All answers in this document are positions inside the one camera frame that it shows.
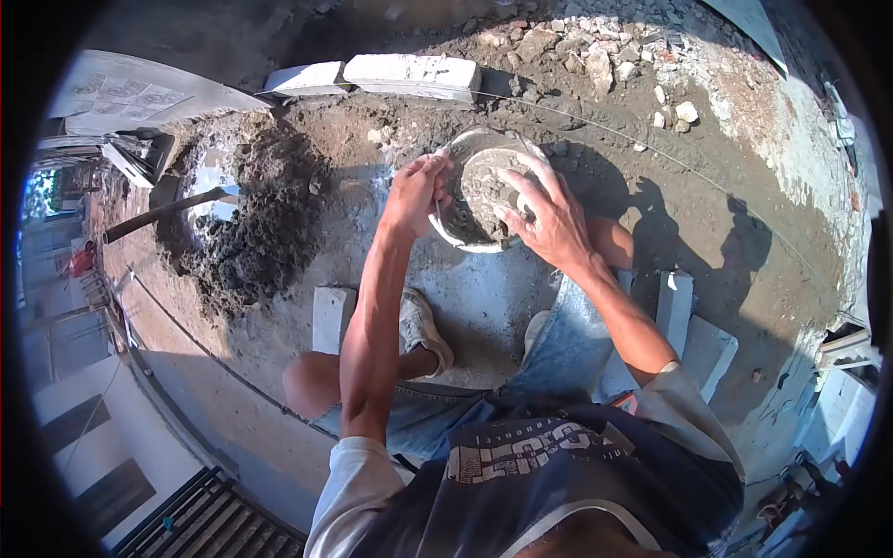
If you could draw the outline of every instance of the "left hand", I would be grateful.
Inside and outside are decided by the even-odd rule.
[[[428,215],[435,211],[434,204],[440,204],[443,210],[453,201],[444,188],[452,169],[449,152],[440,148],[397,171],[381,222],[406,230],[413,238],[427,235]]]

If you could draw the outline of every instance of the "white sneaker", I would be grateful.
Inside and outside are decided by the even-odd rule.
[[[434,378],[453,366],[453,350],[434,326],[434,313],[425,297],[414,288],[404,287],[400,298],[400,336],[407,353],[421,344],[438,357],[438,368],[425,378]]]

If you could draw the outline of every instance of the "white wall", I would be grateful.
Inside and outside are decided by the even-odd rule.
[[[110,356],[34,395],[38,421],[43,426],[90,397],[105,393],[105,406],[112,419],[90,430],[79,445],[72,443],[54,457],[57,467],[65,468],[74,446],[78,446],[67,470],[62,471],[72,496],[131,457],[155,490],[154,496],[103,538],[108,548],[203,467],[171,433],[143,395],[133,373],[119,356]]]

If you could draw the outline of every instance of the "concrete slab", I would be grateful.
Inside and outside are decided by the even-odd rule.
[[[689,331],[691,299],[695,280],[685,271],[661,271],[661,290],[657,297],[657,327],[681,358]]]
[[[344,83],[343,62],[319,62],[276,70],[267,78],[263,90],[277,96],[345,95],[350,86]]]
[[[708,403],[737,352],[738,340],[731,333],[698,316],[691,317],[682,366],[695,380],[701,389],[701,396]]]
[[[356,290],[317,287],[313,291],[313,350],[339,354],[347,324],[356,308]]]
[[[411,54],[359,54],[344,78],[371,93],[413,95],[473,103],[480,68],[471,60]]]

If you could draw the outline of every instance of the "white sleeve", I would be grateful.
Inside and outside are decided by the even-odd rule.
[[[388,499],[404,488],[385,446],[346,437],[332,448],[329,480],[313,513],[305,558],[340,558],[353,551]]]

